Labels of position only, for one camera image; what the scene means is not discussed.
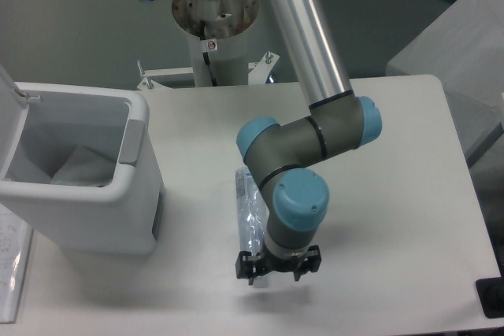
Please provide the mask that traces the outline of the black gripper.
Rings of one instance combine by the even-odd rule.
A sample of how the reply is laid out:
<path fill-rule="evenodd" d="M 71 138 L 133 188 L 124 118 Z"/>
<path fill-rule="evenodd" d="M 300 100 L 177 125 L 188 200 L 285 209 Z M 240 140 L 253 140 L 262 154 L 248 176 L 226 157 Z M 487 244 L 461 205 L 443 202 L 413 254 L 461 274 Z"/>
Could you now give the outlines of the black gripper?
<path fill-rule="evenodd" d="M 254 284 L 257 277 L 272 271 L 293 272 L 294 280 L 298 282 L 306 273 L 318 272 L 321 265 L 321 251 L 319 245 L 310 246 L 307 252 L 289 253 L 287 259 L 277 257 L 267 248 L 260 253 L 240 251 L 235 262 L 237 279 L 245 279 L 249 286 Z"/>

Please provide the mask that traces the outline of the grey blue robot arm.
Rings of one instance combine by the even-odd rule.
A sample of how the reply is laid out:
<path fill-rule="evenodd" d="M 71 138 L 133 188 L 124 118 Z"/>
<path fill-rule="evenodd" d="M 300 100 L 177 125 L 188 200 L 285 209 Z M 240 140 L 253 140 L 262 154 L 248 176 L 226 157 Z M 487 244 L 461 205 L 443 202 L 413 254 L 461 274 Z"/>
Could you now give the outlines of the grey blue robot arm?
<path fill-rule="evenodd" d="M 241 251 L 235 263 L 237 277 L 249 282 L 273 271 L 299 279 L 319 269 L 321 252 L 312 241 L 327 212 L 329 189 L 311 166 L 374 141 L 382 130 L 374 102 L 353 91 L 318 1 L 271 2 L 309 115 L 285 125 L 260 117 L 237 134 L 243 162 L 269 208 L 261 248 Z M 247 82 L 243 37 L 258 8 L 258 0 L 172 0 L 197 86 Z"/>

